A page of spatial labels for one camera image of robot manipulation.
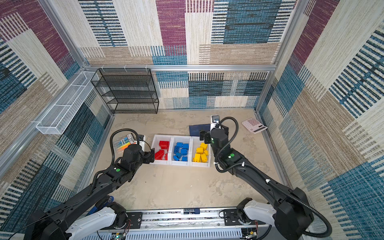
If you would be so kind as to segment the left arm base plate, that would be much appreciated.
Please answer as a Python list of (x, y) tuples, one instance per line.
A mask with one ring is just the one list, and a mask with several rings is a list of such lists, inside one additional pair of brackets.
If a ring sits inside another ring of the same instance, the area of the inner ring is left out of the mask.
[(102, 230), (127, 231), (128, 229), (139, 229), (141, 227), (142, 217), (142, 212), (120, 213), (111, 226), (103, 228)]

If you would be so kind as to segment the red long lego brick top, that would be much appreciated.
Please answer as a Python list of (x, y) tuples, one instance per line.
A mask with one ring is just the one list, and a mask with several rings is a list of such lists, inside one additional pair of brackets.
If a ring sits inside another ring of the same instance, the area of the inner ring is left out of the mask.
[(169, 149), (170, 142), (169, 141), (159, 141), (159, 147), (162, 150), (168, 150)]

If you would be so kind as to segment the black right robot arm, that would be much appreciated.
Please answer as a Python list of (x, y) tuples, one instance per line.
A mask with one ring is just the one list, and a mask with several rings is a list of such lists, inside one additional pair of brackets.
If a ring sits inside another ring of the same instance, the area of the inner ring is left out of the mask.
[(298, 240), (306, 235), (327, 238), (332, 232), (330, 222), (313, 208), (307, 195), (300, 188), (294, 190), (280, 184), (255, 167), (243, 154), (231, 147), (239, 131), (239, 123), (233, 117), (211, 117), (209, 131), (201, 131), (200, 139), (212, 148), (214, 165), (219, 173), (230, 173), (248, 183), (272, 206), (257, 207), (253, 200), (244, 201), (238, 212), (247, 220), (260, 220), (275, 227), (287, 240)]

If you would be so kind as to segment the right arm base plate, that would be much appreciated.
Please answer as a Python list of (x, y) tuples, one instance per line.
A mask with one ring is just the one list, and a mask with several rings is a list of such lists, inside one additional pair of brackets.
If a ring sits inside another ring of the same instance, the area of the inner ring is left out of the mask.
[(264, 222), (251, 220), (244, 210), (224, 209), (219, 212), (219, 217), (224, 220), (226, 226), (253, 226), (265, 225)]

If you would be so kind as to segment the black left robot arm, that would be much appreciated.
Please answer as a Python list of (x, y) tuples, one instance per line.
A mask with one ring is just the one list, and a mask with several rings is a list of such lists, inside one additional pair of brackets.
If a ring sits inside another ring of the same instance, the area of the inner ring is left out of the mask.
[(139, 143), (129, 145), (121, 158), (112, 158), (108, 168), (94, 175), (88, 187), (47, 212), (31, 214), (22, 228), (24, 239), (80, 240), (114, 224), (122, 228), (127, 219), (126, 209), (116, 203), (84, 218), (81, 216), (124, 183), (130, 182), (142, 164), (154, 162), (154, 151), (145, 152)]

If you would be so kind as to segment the red long lego brick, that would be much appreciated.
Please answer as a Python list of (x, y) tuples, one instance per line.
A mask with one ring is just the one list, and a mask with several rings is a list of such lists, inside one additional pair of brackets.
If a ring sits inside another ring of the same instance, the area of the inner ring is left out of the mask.
[(169, 141), (159, 141), (159, 147), (162, 150), (168, 150), (169, 149), (170, 142)]
[(155, 153), (155, 160), (163, 160), (165, 155), (164, 150), (159, 150)]

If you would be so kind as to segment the yellow long lego brick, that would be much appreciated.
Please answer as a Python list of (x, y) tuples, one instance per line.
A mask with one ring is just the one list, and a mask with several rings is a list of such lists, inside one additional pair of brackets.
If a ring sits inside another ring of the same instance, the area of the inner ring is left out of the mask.
[(201, 154), (195, 154), (193, 162), (201, 163), (201, 161), (202, 161)]

